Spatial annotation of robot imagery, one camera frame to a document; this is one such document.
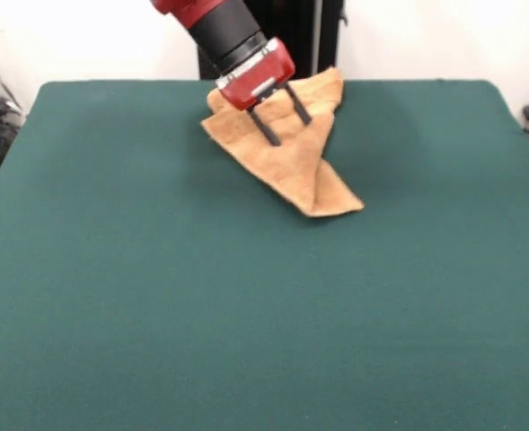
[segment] white wall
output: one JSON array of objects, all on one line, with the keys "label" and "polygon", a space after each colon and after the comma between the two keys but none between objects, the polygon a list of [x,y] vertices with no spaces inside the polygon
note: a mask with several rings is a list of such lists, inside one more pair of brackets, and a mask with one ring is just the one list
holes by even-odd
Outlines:
[{"label": "white wall", "polygon": [[[529,3],[347,0],[347,12],[347,78],[485,78],[514,114],[529,102]],[[146,0],[0,1],[0,68],[27,108],[51,80],[198,78],[192,41]]]}]

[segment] red robot arm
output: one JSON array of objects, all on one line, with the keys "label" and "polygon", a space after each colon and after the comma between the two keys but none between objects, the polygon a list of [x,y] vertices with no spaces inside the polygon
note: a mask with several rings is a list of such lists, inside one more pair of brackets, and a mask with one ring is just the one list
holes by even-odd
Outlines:
[{"label": "red robot arm", "polygon": [[312,121],[288,80],[294,61],[281,40],[268,40],[243,0],[151,0],[162,14],[172,13],[222,76],[216,85],[238,110],[247,110],[273,145],[275,134],[254,112],[273,92],[285,89],[307,125]]}]

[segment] green felt surface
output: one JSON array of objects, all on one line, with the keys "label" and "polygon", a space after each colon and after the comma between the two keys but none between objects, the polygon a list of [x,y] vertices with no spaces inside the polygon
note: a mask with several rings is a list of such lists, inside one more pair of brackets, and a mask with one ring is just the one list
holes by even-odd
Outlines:
[{"label": "green felt surface", "polygon": [[350,82],[304,219],[208,83],[49,84],[0,172],[0,431],[529,431],[529,142],[484,82]]}]

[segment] tan cloth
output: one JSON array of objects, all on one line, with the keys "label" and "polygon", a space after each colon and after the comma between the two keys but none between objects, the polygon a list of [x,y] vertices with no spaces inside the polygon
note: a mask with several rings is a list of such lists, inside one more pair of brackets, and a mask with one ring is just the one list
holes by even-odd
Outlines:
[{"label": "tan cloth", "polygon": [[230,105],[218,90],[207,103],[214,115],[202,122],[226,152],[248,172],[273,188],[309,217],[340,216],[364,208],[322,153],[342,100],[344,82],[335,68],[292,82],[313,118],[305,127],[285,91],[274,93],[256,108],[262,121],[278,135],[272,146],[246,112]]}]

